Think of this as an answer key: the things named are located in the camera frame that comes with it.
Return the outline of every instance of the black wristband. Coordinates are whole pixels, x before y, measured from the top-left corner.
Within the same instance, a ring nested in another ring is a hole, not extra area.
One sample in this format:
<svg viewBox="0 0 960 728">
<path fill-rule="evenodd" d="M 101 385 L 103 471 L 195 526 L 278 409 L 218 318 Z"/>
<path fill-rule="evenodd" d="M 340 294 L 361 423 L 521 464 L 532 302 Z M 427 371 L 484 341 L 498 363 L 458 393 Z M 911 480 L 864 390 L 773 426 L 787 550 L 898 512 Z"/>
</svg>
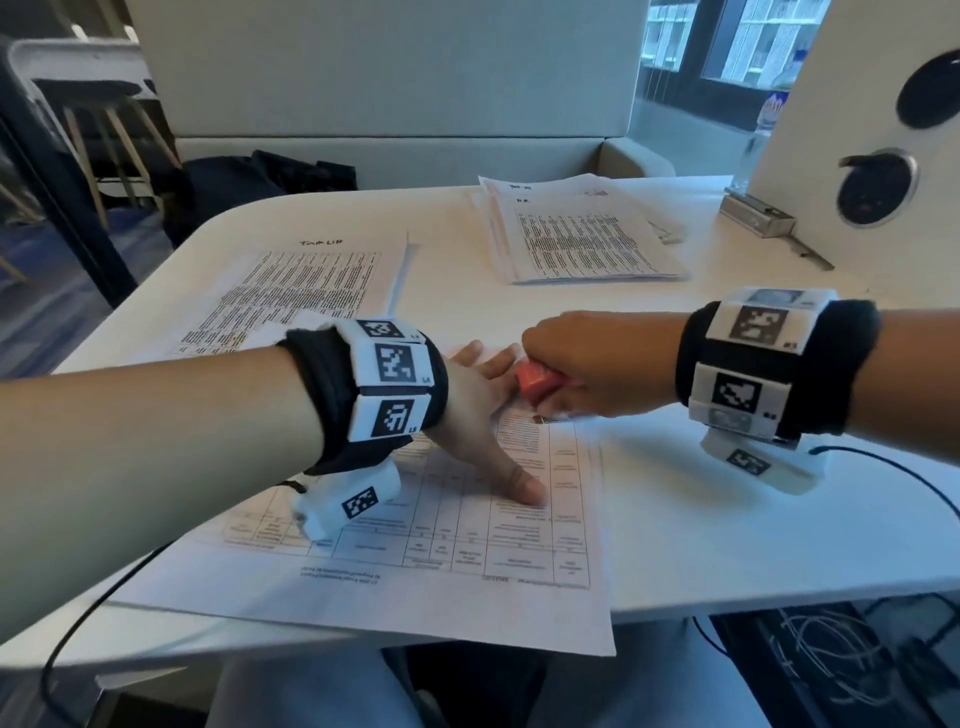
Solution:
<svg viewBox="0 0 960 728">
<path fill-rule="evenodd" d="M 690 315 L 677 355 L 677 399 L 689 405 L 698 363 L 746 376 L 791 384 L 778 437 L 803 433 L 842 434 L 850 414 L 853 381 L 873 350 L 880 316 L 871 301 L 828 303 L 817 319 L 804 353 L 797 356 L 760 347 L 707 339 L 720 302 Z"/>
<path fill-rule="evenodd" d="M 434 386 L 423 427 L 438 423 L 446 409 L 447 374 L 444 359 L 428 338 Z M 324 452 L 317 463 L 304 471 L 308 475 L 342 473 L 381 463 L 395 449 L 408 445 L 409 435 L 397 435 L 360 442 L 348 440 L 353 405 L 361 394 L 353 376 L 350 347 L 336 328 L 292 329 L 278 346 L 288 351 L 297 364 L 303 386 L 317 410 L 324 428 Z M 421 388 L 391 387 L 389 394 L 420 394 Z M 365 394 L 385 394 L 381 388 L 365 388 Z"/>
</svg>

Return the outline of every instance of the paper with table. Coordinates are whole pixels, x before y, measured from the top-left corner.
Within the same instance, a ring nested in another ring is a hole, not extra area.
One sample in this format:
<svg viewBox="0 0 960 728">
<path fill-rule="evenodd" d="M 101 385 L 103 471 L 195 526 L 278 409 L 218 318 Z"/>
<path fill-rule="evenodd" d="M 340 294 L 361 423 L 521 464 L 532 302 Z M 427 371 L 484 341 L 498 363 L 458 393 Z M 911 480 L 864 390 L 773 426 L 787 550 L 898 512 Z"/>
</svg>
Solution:
<svg viewBox="0 0 960 728">
<path fill-rule="evenodd" d="M 346 258 L 323 251 L 242 261 L 156 358 L 263 345 L 281 328 L 315 327 L 325 315 L 384 315 L 392 285 L 382 274 L 395 253 L 369 247 Z M 113 600 L 612 655 L 599 449 L 583 425 L 536 425 L 531 415 L 508 408 L 497 438 L 548 485 L 543 508 L 492 494 L 473 468 L 418 436 L 394 455 L 399 497 L 335 538 L 302 538 L 292 491 L 271 488 L 180 538 Z"/>
<path fill-rule="evenodd" d="M 606 178 L 480 178 L 480 185 L 475 202 L 490 223 L 492 257 L 507 282 L 686 276 L 664 248 L 681 239 L 682 226 Z"/>
</svg>

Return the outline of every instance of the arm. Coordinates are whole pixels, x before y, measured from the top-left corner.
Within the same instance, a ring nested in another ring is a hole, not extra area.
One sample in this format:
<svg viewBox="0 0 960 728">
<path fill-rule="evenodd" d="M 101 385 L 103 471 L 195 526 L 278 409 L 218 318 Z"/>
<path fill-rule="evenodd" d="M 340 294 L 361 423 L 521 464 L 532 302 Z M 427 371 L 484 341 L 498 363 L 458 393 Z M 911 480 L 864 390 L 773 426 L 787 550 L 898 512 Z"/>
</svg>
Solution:
<svg viewBox="0 0 960 728">
<path fill-rule="evenodd" d="M 523 334 L 530 356 L 584 382 L 540 413 L 615 417 L 676 401 L 687 315 L 575 311 Z M 883 312 L 876 347 L 853 383 L 848 432 L 960 464 L 960 311 Z"/>
<path fill-rule="evenodd" d="M 545 489 L 496 443 L 516 348 L 446 362 L 426 434 L 495 489 Z M 0 643 L 153 548 L 313 465 L 324 434 L 293 359 L 270 347 L 0 384 Z"/>
</svg>

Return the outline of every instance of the forearm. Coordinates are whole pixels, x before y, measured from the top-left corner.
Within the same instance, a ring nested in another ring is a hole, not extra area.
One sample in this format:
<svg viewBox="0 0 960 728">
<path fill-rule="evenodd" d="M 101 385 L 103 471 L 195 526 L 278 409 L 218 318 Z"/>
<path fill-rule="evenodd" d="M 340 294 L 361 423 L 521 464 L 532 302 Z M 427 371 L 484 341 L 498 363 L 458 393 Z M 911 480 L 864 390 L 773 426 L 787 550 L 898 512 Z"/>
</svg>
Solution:
<svg viewBox="0 0 960 728">
<path fill-rule="evenodd" d="M 317 461 L 279 348 L 0 385 L 0 643 Z"/>
<path fill-rule="evenodd" d="M 883 312 L 853 385 L 851 434 L 960 462 L 960 311 Z"/>
</svg>

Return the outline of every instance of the plastic bottle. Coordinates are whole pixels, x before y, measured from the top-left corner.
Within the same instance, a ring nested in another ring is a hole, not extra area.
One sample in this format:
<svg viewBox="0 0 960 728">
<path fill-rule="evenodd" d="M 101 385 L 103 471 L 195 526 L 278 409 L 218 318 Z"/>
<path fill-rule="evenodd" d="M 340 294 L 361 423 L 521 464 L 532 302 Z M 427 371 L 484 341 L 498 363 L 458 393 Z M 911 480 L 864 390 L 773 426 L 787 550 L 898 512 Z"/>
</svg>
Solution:
<svg viewBox="0 0 960 728">
<path fill-rule="evenodd" d="M 760 155 L 770 141 L 770 134 L 773 133 L 777 119 L 780 117 L 780 110 L 786 104 L 786 99 L 790 95 L 790 89 L 797 82 L 797 76 L 800 73 L 800 67 L 806 60 L 806 51 L 801 50 L 793 54 L 793 60 L 784 68 L 777 78 L 771 84 L 770 94 L 767 100 L 763 102 L 760 109 L 760 116 L 756 118 L 756 130 L 747 142 L 747 148 L 743 151 L 743 157 L 737 165 L 736 173 L 733 175 L 730 189 L 734 192 L 743 194 L 747 191 L 747 184 L 750 177 L 754 174 L 756 163 L 760 161 Z"/>
</svg>

